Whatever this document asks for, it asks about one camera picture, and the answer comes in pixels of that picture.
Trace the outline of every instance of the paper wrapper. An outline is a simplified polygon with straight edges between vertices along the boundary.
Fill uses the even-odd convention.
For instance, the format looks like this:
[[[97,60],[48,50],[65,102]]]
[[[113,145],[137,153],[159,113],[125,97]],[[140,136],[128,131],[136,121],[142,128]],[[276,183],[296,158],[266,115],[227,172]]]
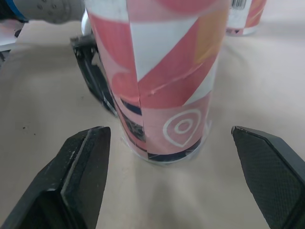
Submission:
[[[128,145],[175,161],[201,143],[228,0],[87,0]]]
[[[267,0],[234,0],[231,5],[226,33],[247,35],[256,31]]]

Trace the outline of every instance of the textured black surface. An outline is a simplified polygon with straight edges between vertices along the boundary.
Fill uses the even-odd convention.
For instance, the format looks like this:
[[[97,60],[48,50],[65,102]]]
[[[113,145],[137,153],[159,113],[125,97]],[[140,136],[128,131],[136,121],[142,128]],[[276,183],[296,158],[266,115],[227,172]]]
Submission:
[[[304,161],[281,138],[264,132],[238,127],[233,138],[247,185],[269,227],[304,229]]]
[[[1,229],[94,229],[106,185],[110,128],[68,138],[34,178]]]

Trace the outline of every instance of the pink cylindrical container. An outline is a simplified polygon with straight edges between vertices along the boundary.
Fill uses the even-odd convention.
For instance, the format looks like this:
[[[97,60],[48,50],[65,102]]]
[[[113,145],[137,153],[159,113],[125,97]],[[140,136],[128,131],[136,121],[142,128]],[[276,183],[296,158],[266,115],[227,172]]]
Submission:
[[[125,139],[170,163],[198,149],[228,0],[86,0]]]

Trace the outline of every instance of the tan table surface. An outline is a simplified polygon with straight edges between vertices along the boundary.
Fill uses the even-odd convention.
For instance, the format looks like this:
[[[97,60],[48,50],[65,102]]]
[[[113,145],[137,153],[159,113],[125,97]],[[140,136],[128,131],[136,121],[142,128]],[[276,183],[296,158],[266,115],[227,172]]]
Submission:
[[[69,45],[79,23],[25,25],[0,72],[0,224],[67,137],[104,125],[112,144],[98,229],[267,229],[230,131],[280,136],[305,159],[301,2],[270,0],[257,34],[225,39],[210,135],[196,159],[169,167],[135,156],[89,93]]]

